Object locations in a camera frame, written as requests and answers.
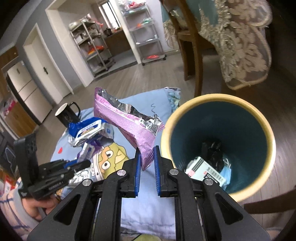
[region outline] person's hand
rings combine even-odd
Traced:
[[[54,195],[52,195],[49,199],[37,201],[33,198],[23,198],[22,205],[26,212],[34,219],[41,221],[42,217],[39,213],[38,208],[44,208],[45,213],[49,214],[51,210],[53,210],[59,201],[56,199]]]

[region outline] black mug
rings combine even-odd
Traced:
[[[76,115],[74,113],[74,111],[70,108],[71,105],[76,105],[76,107],[78,108],[78,115]],[[79,106],[75,103],[72,102],[71,104],[63,104],[55,113],[55,116],[59,119],[59,121],[67,128],[69,128],[69,124],[71,122],[73,123],[77,123],[80,121],[80,113],[81,110],[79,108]]]

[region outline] crumpled wrapper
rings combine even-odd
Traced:
[[[151,164],[156,134],[164,129],[164,124],[156,114],[153,117],[144,115],[132,105],[121,103],[105,89],[96,88],[94,116],[118,127],[130,144],[139,148],[142,170]]]
[[[84,170],[81,170],[75,173],[74,177],[69,180],[68,186],[71,188],[75,188],[84,179],[90,179],[90,178],[91,178],[91,167],[88,167]]]

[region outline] cartoon print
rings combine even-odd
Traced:
[[[104,147],[97,160],[100,171],[103,177],[106,178],[112,172],[120,170],[128,157],[123,146],[112,143]]]
[[[84,179],[91,178],[91,168],[86,168],[75,173],[74,177],[69,181],[69,186],[75,187]]]
[[[56,191],[56,195],[60,198],[62,196],[64,188],[61,188],[59,190]]]

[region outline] purple snack bag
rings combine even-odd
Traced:
[[[116,126],[134,148],[141,152],[141,166],[145,170],[153,161],[156,133],[164,124],[153,117],[138,112],[132,105],[121,103],[105,89],[95,89],[94,116]]]

